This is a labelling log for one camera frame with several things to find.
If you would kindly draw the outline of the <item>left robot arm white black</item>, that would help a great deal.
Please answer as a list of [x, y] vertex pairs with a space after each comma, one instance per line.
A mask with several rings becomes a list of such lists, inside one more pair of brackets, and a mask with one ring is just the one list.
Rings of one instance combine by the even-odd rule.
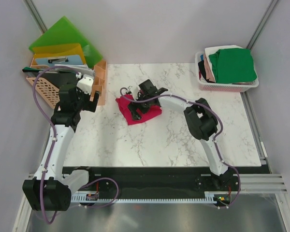
[[59, 102], [51, 116], [51, 130], [43, 159], [34, 177], [25, 180], [23, 192], [35, 211], [66, 211], [73, 194], [81, 187], [91, 190], [96, 177], [86, 170], [63, 176], [67, 150], [81, 119], [81, 111], [95, 112], [99, 94], [91, 101], [91, 84], [66, 84], [59, 89]]

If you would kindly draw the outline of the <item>pink red t shirt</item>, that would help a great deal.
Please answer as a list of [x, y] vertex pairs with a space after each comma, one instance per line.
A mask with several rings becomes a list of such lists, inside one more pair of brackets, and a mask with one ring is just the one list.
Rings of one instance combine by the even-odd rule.
[[125, 94], [116, 98], [116, 102], [128, 125], [144, 123], [162, 114], [162, 109], [156, 105], [150, 106], [148, 111], [143, 113], [140, 103], [134, 103], [127, 99], [134, 100], [131, 94]]

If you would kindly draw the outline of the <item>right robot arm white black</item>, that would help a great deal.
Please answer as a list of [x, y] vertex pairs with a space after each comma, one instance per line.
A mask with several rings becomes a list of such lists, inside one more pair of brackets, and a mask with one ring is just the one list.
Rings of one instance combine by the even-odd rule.
[[129, 90], [126, 95], [121, 96], [128, 101], [127, 108], [133, 121], [140, 121], [153, 106], [169, 108], [183, 114], [190, 134], [203, 146], [209, 161], [212, 186], [217, 190], [223, 190], [229, 185], [231, 166], [224, 161], [217, 141], [223, 125], [206, 99], [187, 100], [172, 94], [164, 87], [158, 89], [149, 79], [139, 85], [136, 99]]

